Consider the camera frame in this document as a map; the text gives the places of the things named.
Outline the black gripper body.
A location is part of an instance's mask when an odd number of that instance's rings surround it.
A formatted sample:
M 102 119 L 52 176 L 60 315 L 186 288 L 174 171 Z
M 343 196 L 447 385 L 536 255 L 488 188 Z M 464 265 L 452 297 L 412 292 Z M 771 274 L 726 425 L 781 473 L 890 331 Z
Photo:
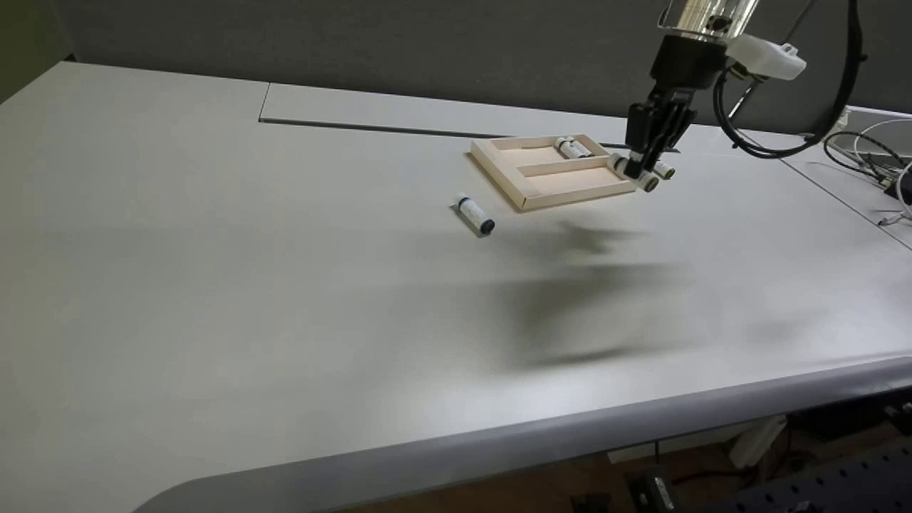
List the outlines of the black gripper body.
M 726 47 L 720 42 L 666 34 L 650 67 L 650 103 L 689 103 L 716 82 L 723 66 Z

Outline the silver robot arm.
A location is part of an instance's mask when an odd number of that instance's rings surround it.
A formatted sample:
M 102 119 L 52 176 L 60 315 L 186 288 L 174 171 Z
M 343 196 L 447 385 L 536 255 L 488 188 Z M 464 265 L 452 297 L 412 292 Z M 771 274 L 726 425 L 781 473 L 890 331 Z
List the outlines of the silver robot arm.
M 666 0 L 653 87 L 628 109 L 628 176 L 653 171 L 696 119 L 692 97 L 706 90 L 726 66 L 726 42 L 739 37 L 759 0 Z

